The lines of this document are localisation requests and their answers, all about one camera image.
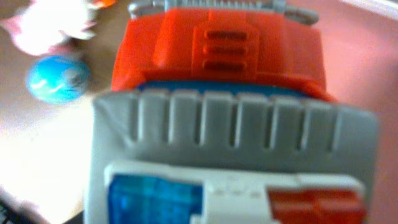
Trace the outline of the red grey toy truck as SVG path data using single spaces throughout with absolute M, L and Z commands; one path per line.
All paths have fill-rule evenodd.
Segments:
M 133 1 L 93 101 L 85 223 L 367 223 L 379 135 L 326 89 L 317 11 Z

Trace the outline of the blue round toy ball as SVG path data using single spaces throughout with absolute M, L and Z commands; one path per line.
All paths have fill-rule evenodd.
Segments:
M 36 99 L 50 104 L 65 104 L 86 93 L 90 76 L 89 66 L 81 60 L 66 55 L 50 55 L 30 66 L 25 84 Z

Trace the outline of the pink white toy figure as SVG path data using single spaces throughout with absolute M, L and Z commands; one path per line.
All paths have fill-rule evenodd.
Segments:
M 65 54 L 72 39 L 89 40 L 96 34 L 97 12 L 116 0 L 31 1 L 12 17 L 1 20 L 1 27 L 22 52 L 33 55 Z

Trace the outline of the white cardboard box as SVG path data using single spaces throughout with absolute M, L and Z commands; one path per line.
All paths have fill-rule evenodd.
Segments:
M 341 1 L 298 1 L 317 11 L 328 90 L 380 120 L 371 223 L 397 221 L 397 22 Z M 66 105 L 36 100 L 25 87 L 33 62 L 1 31 L 1 198 L 37 222 L 80 213 L 90 150 L 91 99 L 106 91 L 124 35 L 127 1 L 100 10 L 96 37 L 79 43 L 91 90 Z

